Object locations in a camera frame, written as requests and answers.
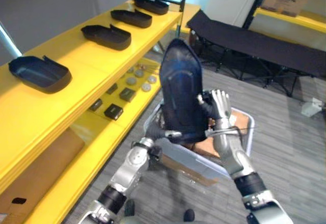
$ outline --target small black box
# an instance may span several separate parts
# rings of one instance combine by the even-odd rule
[[[118,85],[116,83],[114,83],[108,90],[107,90],[107,94],[112,94],[116,89],[118,89]]]
[[[136,95],[136,91],[134,91],[133,89],[130,89],[130,88],[125,88],[119,94],[120,98],[127,102],[131,102],[135,95]]]
[[[117,120],[123,113],[123,108],[115,105],[115,104],[111,104],[105,111],[104,114],[106,117],[109,117],[113,120]]]
[[[95,103],[93,103],[91,105],[91,107],[89,108],[91,111],[95,111],[97,110],[101,105],[103,104],[102,100],[99,98],[95,101]]]

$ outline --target yellow shelf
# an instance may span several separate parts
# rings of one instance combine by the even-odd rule
[[[141,59],[141,62],[158,66],[158,63],[147,59]],[[141,79],[138,78],[138,83],[134,86],[127,86],[125,83],[125,79],[132,74],[118,80],[118,89],[111,95],[103,94],[101,96],[103,105],[95,113],[86,111],[70,126],[86,142],[86,146],[39,202],[25,223],[60,223],[63,220],[135,120],[158,92],[160,83],[157,75],[155,75],[157,82],[152,85],[150,92],[143,92],[140,89],[149,75],[151,75],[149,72],[145,72],[145,76]],[[137,91],[131,103],[119,98],[119,93],[125,87]],[[111,103],[121,106],[124,110],[117,121],[108,119],[103,114]]]
[[[132,10],[133,4],[124,3],[116,9]],[[0,127],[0,194],[180,17],[177,12],[149,14],[153,16],[152,25],[141,29],[111,19],[108,11],[25,53],[46,55],[68,67],[72,81],[55,94],[32,89],[11,75],[7,65],[0,67],[0,115],[5,122]],[[131,32],[127,49],[102,47],[86,40],[80,31],[85,25],[110,23]]]
[[[170,4],[169,10],[178,12],[179,11],[179,5],[177,4]],[[185,4],[184,5],[184,11],[183,11],[183,18],[182,18],[182,24],[180,31],[182,33],[189,34],[190,28],[187,27],[187,22],[191,20],[191,18],[200,10],[199,5],[195,4]],[[175,31],[177,29],[177,25],[175,24],[172,29]]]
[[[298,24],[319,32],[323,32],[326,33],[326,18],[318,15],[318,14],[314,14],[314,13],[310,13],[310,12],[306,12],[306,11],[301,11],[300,15],[298,15],[297,17],[291,17],[291,16],[287,16],[284,14],[279,14],[276,12],[272,12],[272,11],[268,11],[262,8],[257,8],[254,16],[256,16],[257,14],[261,14],[261,15],[266,15],[272,18],[276,18],[276,19],[280,19],[283,21],[287,21],[290,23],[294,23],[294,24]]]

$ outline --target small white object on floor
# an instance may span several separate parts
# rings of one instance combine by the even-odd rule
[[[305,102],[302,105],[301,114],[307,117],[312,117],[322,110],[322,105],[322,101],[316,98],[312,98],[311,102]]]

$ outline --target metal washer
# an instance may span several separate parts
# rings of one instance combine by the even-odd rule
[[[150,83],[150,84],[154,84],[156,83],[156,77],[153,76],[153,75],[150,75],[148,78],[147,78],[147,81]]]
[[[127,70],[127,73],[133,73],[134,68],[130,67],[129,70]]]
[[[148,83],[142,84],[142,90],[144,92],[149,92],[151,90],[151,88],[152,88],[152,86],[150,84],[148,84]]]
[[[135,85],[137,83],[137,79],[134,77],[128,77],[126,83],[130,86]]]
[[[142,70],[136,70],[135,72],[134,72],[134,75],[136,76],[136,77],[143,77],[144,76],[144,72],[142,71]]]

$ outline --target gray wall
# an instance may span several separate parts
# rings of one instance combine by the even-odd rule
[[[21,52],[126,0],[0,0],[0,21]],[[0,64],[12,57],[0,43]]]

